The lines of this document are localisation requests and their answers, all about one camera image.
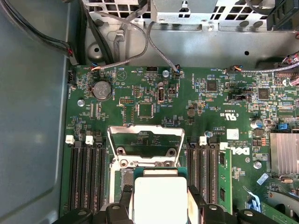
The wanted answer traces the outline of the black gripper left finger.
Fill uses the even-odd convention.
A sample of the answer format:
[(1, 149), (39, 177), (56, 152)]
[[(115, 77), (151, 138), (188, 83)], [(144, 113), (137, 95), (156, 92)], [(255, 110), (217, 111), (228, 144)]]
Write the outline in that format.
[(118, 203), (110, 203), (97, 213), (87, 208), (73, 209), (55, 221), (56, 224), (131, 224), (129, 204), (132, 186), (125, 185)]

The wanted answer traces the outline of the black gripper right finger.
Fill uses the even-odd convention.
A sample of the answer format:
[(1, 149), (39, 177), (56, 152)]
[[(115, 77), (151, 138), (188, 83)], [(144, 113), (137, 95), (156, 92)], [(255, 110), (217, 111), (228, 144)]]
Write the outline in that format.
[(275, 224), (255, 210), (244, 209), (231, 215), (216, 204), (206, 203), (198, 189), (188, 187), (188, 223), (189, 224)]

